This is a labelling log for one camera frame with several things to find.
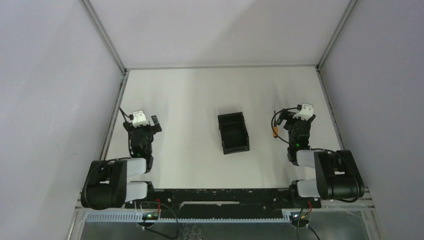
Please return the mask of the orange handled screwdriver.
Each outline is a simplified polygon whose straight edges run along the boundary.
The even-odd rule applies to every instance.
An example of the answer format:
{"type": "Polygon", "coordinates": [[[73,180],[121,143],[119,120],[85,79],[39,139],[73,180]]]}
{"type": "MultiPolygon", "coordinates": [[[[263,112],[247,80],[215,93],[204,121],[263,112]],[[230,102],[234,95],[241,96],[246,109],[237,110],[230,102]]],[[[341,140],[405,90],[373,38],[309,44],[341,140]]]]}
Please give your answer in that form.
{"type": "Polygon", "coordinates": [[[278,126],[276,124],[272,125],[272,132],[273,132],[273,137],[275,139],[279,137],[279,130],[278,130],[278,126]]]}

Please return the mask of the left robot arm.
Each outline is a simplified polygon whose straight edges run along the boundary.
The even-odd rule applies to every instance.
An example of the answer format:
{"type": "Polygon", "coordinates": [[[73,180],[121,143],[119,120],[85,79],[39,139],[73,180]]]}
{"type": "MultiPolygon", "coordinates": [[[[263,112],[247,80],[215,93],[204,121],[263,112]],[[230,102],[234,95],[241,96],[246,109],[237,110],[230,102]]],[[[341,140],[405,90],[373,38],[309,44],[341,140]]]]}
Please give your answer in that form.
{"type": "Polygon", "coordinates": [[[146,174],[153,167],[154,136],[162,131],[158,117],[153,115],[147,120],[135,115],[132,121],[124,122],[123,127],[127,132],[129,156],[91,163],[80,196],[84,208],[120,208],[126,202],[137,200],[143,208],[149,209],[156,203],[157,196],[148,190],[146,182],[130,183],[128,178],[146,174]]]}

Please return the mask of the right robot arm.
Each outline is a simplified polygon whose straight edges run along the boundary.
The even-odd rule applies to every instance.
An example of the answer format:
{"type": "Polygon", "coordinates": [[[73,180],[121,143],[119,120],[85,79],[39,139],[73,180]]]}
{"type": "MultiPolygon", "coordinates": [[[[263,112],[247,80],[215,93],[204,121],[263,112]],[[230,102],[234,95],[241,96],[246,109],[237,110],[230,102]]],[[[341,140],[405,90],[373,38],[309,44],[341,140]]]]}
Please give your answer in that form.
{"type": "Polygon", "coordinates": [[[315,178],[294,180],[289,186],[289,203],[302,208],[309,200],[337,200],[353,203],[365,193],[352,152],[310,146],[310,130],[316,115],[303,116],[293,108],[275,111],[271,118],[273,137],[281,139],[278,126],[288,133],[287,158],[297,167],[314,169],[315,178]]]}

